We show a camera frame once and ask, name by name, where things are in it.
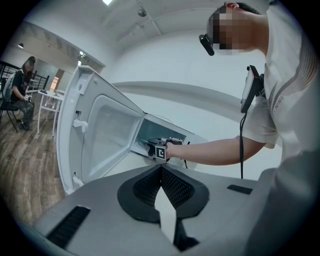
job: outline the person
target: person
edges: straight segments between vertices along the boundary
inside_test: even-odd
[[[218,51],[259,50],[265,56],[265,97],[256,97],[244,123],[243,160],[263,147],[274,148],[278,137],[282,140],[281,162],[302,151],[317,149],[319,60],[300,24],[286,7],[273,0],[266,15],[261,15],[247,4],[225,3],[209,18],[207,37]],[[205,165],[237,164],[240,138],[194,145],[168,143],[166,155]]]
[[[22,68],[16,72],[12,80],[11,104],[23,112],[23,118],[19,127],[25,131],[30,130],[30,125],[34,117],[35,104],[25,99],[25,96],[35,63],[35,57],[29,57],[22,65]]]

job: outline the black t-shirt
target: black t-shirt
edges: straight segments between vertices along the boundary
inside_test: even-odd
[[[26,95],[26,89],[28,87],[28,84],[25,83],[25,75],[24,73],[19,70],[17,73],[15,73],[15,76],[13,78],[13,81],[12,81],[12,88],[14,86],[16,86],[19,90],[19,92],[24,96]],[[19,98],[15,95],[15,93],[12,91],[12,94],[11,94],[11,101],[13,103],[16,103],[17,101],[19,100]]]

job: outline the shoe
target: shoe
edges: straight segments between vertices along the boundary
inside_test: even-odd
[[[30,126],[27,125],[26,123],[20,123],[19,124],[19,127],[22,129],[22,130],[25,130],[25,131],[29,131],[30,130]]]

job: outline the black chair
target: black chair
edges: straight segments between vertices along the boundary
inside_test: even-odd
[[[19,109],[17,107],[12,106],[10,101],[6,100],[5,97],[4,97],[4,91],[3,90],[4,90],[4,87],[5,87],[6,81],[7,81],[7,79],[4,78],[4,77],[1,79],[1,90],[0,91],[1,91],[1,95],[2,95],[2,104],[0,105],[0,122],[1,122],[1,117],[2,117],[3,112],[6,111],[6,113],[7,113],[8,117],[9,117],[9,119],[11,121],[11,124],[13,125],[15,131],[18,132],[14,122],[12,121],[12,119],[10,117],[9,111],[12,112],[15,121],[18,123],[18,120],[17,120],[17,118],[15,116],[14,111],[18,111]]]

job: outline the forearm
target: forearm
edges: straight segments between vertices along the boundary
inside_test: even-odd
[[[23,95],[20,93],[20,91],[18,90],[18,88],[17,88],[16,86],[14,86],[14,87],[12,88],[12,91],[13,91],[14,95],[19,98],[19,100],[22,100],[22,101],[25,100],[25,96],[23,96]]]
[[[265,144],[247,138],[243,138],[243,160],[255,155]],[[225,166],[240,163],[239,137],[211,141],[194,145],[175,145],[171,155],[190,162]]]

